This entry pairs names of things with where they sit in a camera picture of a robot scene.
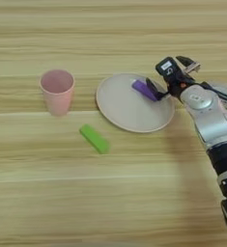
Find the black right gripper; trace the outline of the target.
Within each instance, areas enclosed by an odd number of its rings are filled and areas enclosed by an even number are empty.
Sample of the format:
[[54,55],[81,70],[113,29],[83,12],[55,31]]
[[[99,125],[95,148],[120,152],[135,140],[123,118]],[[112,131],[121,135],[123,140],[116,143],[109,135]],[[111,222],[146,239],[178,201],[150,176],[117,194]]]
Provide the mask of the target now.
[[[176,59],[184,66],[184,73],[186,74],[198,71],[201,67],[198,62],[185,56],[177,56]],[[171,96],[179,97],[186,88],[195,83],[195,80],[191,76],[184,73],[172,74],[165,79],[168,92]],[[168,92],[160,92],[150,78],[146,78],[146,85],[156,100],[162,100],[169,95]]]

